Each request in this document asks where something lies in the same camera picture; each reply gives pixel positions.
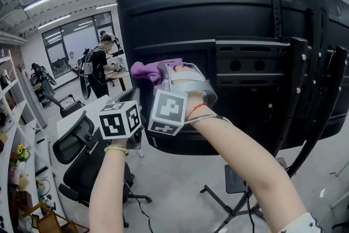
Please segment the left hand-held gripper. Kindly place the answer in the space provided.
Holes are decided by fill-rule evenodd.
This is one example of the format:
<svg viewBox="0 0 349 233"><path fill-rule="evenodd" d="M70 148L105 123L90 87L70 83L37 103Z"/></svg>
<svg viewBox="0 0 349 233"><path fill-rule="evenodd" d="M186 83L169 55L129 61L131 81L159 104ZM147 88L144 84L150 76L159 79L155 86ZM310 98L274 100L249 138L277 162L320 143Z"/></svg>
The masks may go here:
<svg viewBox="0 0 349 233"><path fill-rule="evenodd" d="M105 95L98 101L101 102L98 121L104 140L141 140L143 125L139 88L125 91L118 100Z"/></svg>

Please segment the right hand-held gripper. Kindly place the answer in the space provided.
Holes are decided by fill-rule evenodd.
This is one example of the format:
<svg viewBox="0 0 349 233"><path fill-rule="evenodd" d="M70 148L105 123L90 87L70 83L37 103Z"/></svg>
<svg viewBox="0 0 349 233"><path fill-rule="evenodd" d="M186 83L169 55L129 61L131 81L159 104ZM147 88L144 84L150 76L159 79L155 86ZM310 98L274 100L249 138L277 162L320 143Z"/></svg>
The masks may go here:
<svg viewBox="0 0 349 233"><path fill-rule="evenodd" d="M212 107L218 100L209 80L193 63L184 63L184 66L195 69L202 75L202 81L179 80L171 78L172 72L167 63L159 63L158 69L162 74L161 84L154 86L154 103L148 121L148 130L175 136L185 125L185 111L188 94L201 92L203 101Z"/></svg>

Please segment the person's right hand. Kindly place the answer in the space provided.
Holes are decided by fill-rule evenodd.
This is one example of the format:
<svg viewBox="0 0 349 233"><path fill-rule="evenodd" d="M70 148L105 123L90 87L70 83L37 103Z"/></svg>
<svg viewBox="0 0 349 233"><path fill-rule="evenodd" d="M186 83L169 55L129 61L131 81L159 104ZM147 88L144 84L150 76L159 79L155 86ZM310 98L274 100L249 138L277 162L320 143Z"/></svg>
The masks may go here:
<svg viewBox="0 0 349 233"><path fill-rule="evenodd" d="M202 81L202 75L198 73L195 69L178 65L174 68L171 78L175 81L179 80L193 80Z"/></svg>

